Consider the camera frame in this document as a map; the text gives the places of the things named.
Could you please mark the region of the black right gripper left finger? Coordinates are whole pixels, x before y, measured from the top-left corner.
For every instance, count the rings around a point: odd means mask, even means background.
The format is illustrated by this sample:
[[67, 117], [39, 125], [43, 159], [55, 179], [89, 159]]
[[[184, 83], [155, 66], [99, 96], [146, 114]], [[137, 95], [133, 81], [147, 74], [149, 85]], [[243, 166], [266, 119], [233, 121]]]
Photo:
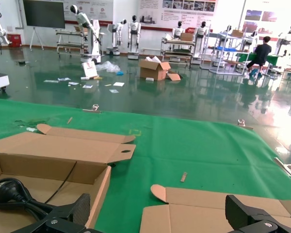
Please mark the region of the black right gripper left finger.
[[38, 203], [47, 213], [36, 223], [16, 230], [16, 233], [80, 233], [85, 230], [90, 215], [90, 195], [82, 194], [74, 203], [54, 206]]

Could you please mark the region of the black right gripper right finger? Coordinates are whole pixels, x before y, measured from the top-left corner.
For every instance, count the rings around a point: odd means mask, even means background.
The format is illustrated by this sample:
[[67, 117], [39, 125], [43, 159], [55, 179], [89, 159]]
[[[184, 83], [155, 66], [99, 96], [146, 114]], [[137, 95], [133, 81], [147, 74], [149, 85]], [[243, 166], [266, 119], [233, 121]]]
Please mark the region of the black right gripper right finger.
[[234, 195], [226, 196], [225, 216], [234, 233], [291, 233], [291, 227], [263, 209], [244, 205]]

